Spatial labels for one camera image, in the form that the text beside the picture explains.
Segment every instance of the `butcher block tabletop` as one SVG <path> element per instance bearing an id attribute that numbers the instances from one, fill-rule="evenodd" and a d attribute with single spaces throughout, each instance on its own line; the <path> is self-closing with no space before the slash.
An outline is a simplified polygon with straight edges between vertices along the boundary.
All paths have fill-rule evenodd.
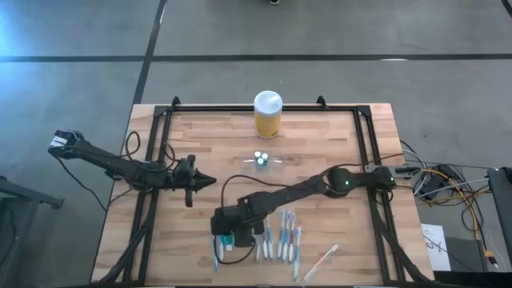
<path id="1" fill-rule="evenodd" d="M 139 132 L 142 140 L 134 159 L 143 160 L 146 154 L 154 107 L 135 105 L 133 108 L 128 130 Z M 381 156 L 401 153 L 391 105 L 370 104 L 370 107 Z M 366 150 L 371 151 L 364 118 L 362 121 Z M 162 126 L 158 127 L 155 155 Z M 222 184 L 233 174 L 246 174 L 267 182 L 292 185 L 336 164 L 361 163 L 354 116 L 343 111 L 284 111 L 281 129 L 272 139 L 261 139 L 256 135 L 252 112 L 173 112 L 168 143 L 177 158 L 194 154 L 195 167 L 215 177 L 217 183 L 194 194 L 192 208 L 185 207 L 183 190 L 160 191 L 145 283 L 150 286 L 297 285 L 293 279 L 293 265 L 275 260 L 256 262 L 255 253 L 239 264 L 219 265 L 218 272 L 214 272 L 210 217 L 214 209 L 220 207 Z M 131 150 L 135 146 L 135 141 L 129 144 Z M 247 160 L 253 159 L 256 150 L 267 152 L 277 161 L 267 170 L 255 170 Z M 404 158 L 397 156 L 382 162 L 383 165 L 402 165 Z M 362 168 L 356 166 L 348 169 L 362 172 Z M 409 185 L 407 181 L 398 181 L 398 184 Z M 116 182 L 111 197 L 128 188 L 125 182 Z M 225 205 L 233 205 L 237 198 L 256 191 L 278 189 L 236 178 L 226 187 Z M 108 208 L 91 280 L 103 277 L 126 248 L 136 201 L 137 192 L 132 191 Z M 421 272 L 433 278 L 410 190 L 396 188 L 391 207 L 400 245 Z M 382 284 L 365 189 L 352 190 L 346 198 L 338 199 L 314 195 L 283 208 L 295 212 L 295 225 L 302 227 L 299 284 Z M 281 226 L 279 212 L 280 209 L 269 215 L 274 253 Z M 334 244 L 339 245 L 338 250 L 308 282 L 304 282 L 302 279 L 307 271 Z M 224 260 L 236 260 L 248 250 L 234 248 L 225 253 Z M 141 251 L 142 244 L 134 258 L 132 278 L 137 277 Z M 396 279 L 387 244 L 386 255 L 392 278 Z"/>

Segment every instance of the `white lid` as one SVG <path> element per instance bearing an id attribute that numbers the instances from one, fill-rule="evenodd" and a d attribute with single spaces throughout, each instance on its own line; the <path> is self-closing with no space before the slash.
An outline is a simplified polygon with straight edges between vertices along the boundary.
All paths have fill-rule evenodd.
<path id="1" fill-rule="evenodd" d="M 262 91 L 254 99 L 254 108 L 261 114 L 276 114 L 282 108 L 281 96 L 273 91 Z"/>

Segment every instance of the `yellow container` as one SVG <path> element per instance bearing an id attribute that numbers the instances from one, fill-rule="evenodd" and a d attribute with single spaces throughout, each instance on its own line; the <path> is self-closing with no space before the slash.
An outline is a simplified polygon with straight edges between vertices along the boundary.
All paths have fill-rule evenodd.
<path id="1" fill-rule="evenodd" d="M 282 99 L 273 91 L 263 91 L 254 99 L 254 124 L 261 138 L 272 138 L 281 127 Z"/>

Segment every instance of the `white paper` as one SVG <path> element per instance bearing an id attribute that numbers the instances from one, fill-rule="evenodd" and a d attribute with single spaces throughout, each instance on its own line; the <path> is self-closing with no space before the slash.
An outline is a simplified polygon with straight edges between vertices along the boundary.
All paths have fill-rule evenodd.
<path id="1" fill-rule="evenodd" d="M 423 238 L 423 240 L 425 240 L 426 250 L 429 253 L 432 270 L 451 271 L 448 253 L 439 248 L 441 247 L 446 250 L 446 240 L 445 234 L 442 231 L 442 226 L 422 224 L 422 228 L 423 235 L 429 238 Z"/>

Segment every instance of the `concrete floor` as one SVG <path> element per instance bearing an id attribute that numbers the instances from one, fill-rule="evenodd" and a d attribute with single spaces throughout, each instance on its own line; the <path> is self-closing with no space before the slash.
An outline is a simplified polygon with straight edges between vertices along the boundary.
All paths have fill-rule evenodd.
<path id="1" fill-rule="evenodd" d="M 0 56 L 144 55 L 158 0 L 4 0 Z M 512 19 L 495 0 L 169 0 L 154 54 L 494 54 L 512 52 Z M 142 62 L 0 62 L 0 174 L 65 197 L 42 206 L 20 267 L 22 287 L 87 283 L 104 213 L 46 152 L 56 129 L 120 151 Z M 510 166 L 512 61 L 153 63 L 142 103 L 391 102 L 403 140 L 427 161 Z M 112 182 L 69 168 L 106 202 Z M 465 169 L 468 178 L 484 170 Z M 512 270 L 491 195 L 484 231 Z M 422 222 L 471 239 L 455 208 Z"/>

